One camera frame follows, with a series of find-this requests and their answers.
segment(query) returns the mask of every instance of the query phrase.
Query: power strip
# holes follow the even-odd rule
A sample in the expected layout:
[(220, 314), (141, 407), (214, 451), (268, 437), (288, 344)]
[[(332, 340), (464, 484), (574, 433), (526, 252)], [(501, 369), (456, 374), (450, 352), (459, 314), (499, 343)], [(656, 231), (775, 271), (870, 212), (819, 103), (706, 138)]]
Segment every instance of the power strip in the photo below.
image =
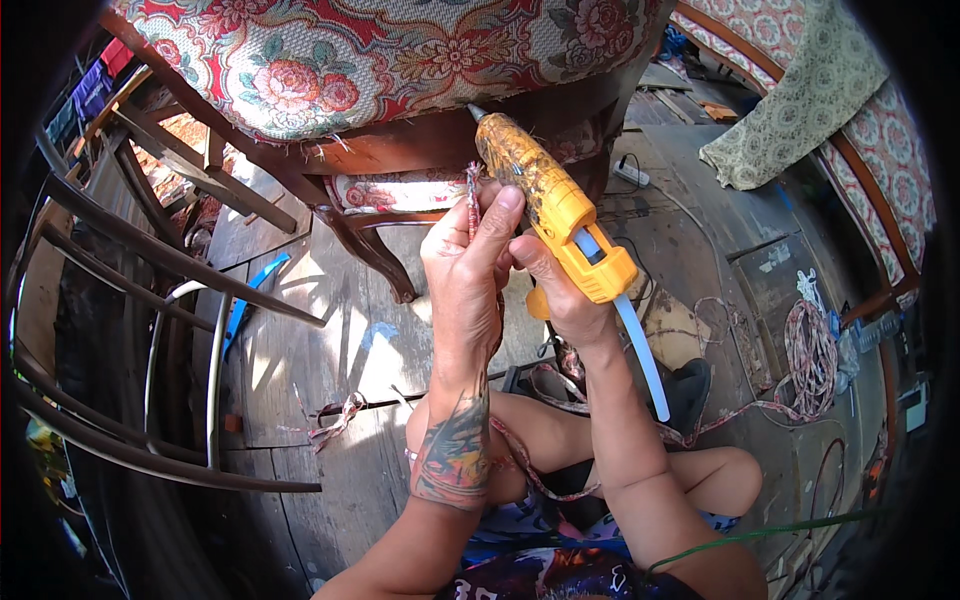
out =
[(635, 166), (627, 164), (625, 160), (620, 160), (619, 162), (615, 162), (613, 164), (613, 173), (619, 176), (621, 179), (629, 181), (633, 185), (638, 185), (639, 187), (644, 187), (650, 182), (649, 175), (638, 170)]

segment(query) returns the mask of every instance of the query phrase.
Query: plastic bottle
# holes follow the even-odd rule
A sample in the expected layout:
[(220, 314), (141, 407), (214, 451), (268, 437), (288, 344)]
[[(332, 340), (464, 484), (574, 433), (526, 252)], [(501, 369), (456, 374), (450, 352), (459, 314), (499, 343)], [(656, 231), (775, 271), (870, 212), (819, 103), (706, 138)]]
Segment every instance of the plastic bottle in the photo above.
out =
[(892, 310), (865, 327), (857, 328), (856, 349), (861, 354), (879, 346), (882, 340), (893, 337), (900, 331), (900, 315)]

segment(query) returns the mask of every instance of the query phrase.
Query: curved chair leg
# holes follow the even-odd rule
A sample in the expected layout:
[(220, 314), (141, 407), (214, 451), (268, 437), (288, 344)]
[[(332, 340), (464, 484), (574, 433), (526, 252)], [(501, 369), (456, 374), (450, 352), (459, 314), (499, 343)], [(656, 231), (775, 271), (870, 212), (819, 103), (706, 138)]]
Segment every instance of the curved chair leg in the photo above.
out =
[(387, 248), (380, 234), (374, 228), (354, 229), (344, 223), (339, 215), (324, 210), (324, 206), (317, 206), (316, 214), (336, 234), (337, 239), (344, 245), (347, 252), (353, 254), (364, 264), (387, 278), (390, 291), (394, 295), (394, 302), (403, 304), (417, 299), (417, 290), (407, 275), (407, 270)]

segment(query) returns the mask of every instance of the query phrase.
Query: chair backrest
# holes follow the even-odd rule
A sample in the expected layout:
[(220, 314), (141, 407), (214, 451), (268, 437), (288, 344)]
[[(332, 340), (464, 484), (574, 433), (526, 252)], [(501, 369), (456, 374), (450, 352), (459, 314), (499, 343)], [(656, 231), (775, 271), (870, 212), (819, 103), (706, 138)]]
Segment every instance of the chair backrest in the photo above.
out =
[(663, 0), (112, 3), (232, 126), (272, 143), (612, 71), (658, 38), (663, 7)]

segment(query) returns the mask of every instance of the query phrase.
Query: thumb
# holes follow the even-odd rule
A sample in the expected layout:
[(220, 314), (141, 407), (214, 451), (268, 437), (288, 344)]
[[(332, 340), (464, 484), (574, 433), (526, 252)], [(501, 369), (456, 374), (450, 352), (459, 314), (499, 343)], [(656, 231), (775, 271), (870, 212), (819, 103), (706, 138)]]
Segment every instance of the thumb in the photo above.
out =
[(508, 185), (501, 189), (493, 204), (484, 213), (476, 237), (464, 252), (464, 259), (477, 266), (492, 268), (520, 222), (523, 205), (523, 192), (520, 188)]
[(576, 289), (557, 258), (536, 235), (521, 235), (508, 247), (516, 262), (537, 280), (547, 297), (559, 298)]

